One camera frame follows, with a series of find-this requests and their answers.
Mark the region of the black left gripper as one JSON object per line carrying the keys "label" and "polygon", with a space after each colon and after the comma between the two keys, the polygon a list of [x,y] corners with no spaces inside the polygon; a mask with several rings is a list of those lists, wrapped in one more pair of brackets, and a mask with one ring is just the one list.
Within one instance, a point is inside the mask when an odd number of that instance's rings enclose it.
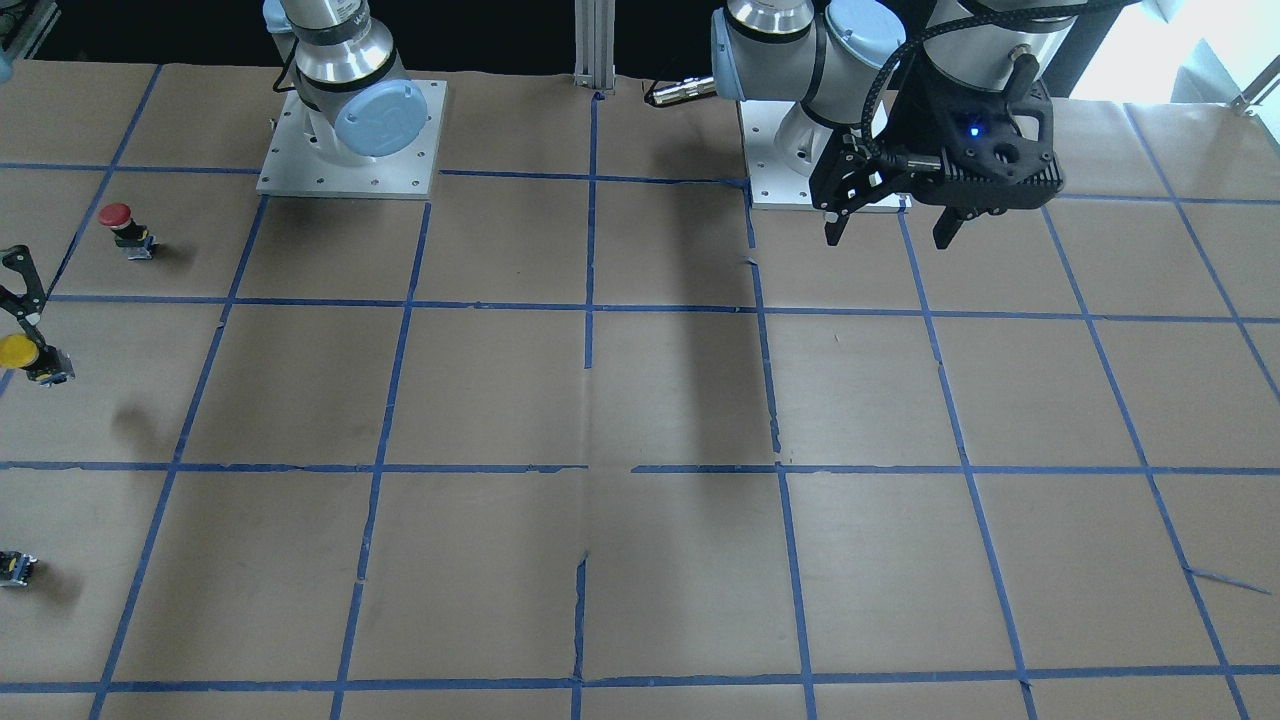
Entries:
{"label": "black left gripper", "polygon": [[[931,60],[913,61],[879,141],[893,152],[941,158],[947,145],[950,100],[951,79]],[[896,187],[897,192],[909,192],[918,201],[951,199],[941,174],[911,179],[906,170],[883,170],[879,154],[854,135],[831,135],[809,177],[812,205],[824,217],[827,245],[837,246],[850,217],[884,200],[900,176],[906,183]],[[959,231],[983,214],[983,208],[946,206],[932,228],[934,247],[947,250]]]}

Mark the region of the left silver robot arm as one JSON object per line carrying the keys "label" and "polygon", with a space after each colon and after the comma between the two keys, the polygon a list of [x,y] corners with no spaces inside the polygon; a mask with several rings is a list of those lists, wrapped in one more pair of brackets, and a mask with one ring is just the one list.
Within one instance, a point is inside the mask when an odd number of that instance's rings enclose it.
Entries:
{"label": "left silver robot arm", "polygon": [[717,94],[786,101],[828,135],[808,197],[837,245],[892,193],[937,206],[934,246],[983,215],[1034,210],[1065,177],[1043,82],[1091,1],[937,1],[922,29],[879,1],[726,1],[710,22]]}

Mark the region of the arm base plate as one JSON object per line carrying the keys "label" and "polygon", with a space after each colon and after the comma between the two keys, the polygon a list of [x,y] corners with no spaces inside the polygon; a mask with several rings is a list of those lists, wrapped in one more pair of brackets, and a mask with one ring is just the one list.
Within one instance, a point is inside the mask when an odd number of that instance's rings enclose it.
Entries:
{"label": "arm base plate", "polygon": [[296,199],[429,200],[451,91],[443,79],[413,83],[428,105],[425,126],[404,149],[381,158],[356,154],[321,113],[305,106],[297,92],[285,94],[257,192]]}
{"label": "arm base plate", "polygon": [[809,177],[831,129],[815,123],[799,104],[787,101],[742,101],[739,118],[751,205],[810,211]]}

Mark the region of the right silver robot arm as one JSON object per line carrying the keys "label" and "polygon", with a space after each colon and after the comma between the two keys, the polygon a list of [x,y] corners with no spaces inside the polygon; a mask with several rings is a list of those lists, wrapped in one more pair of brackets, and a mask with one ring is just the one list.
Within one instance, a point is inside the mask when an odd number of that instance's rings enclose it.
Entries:
{"label": "right silver robot arm", "polygon": [[366,1],[266,1],[280,70],[26,63],[3,91],[3,229],[64,211],[74,295],[207,296],[264,219],[250,293],[366,299],[410,273],[445,85],[411,79]]}

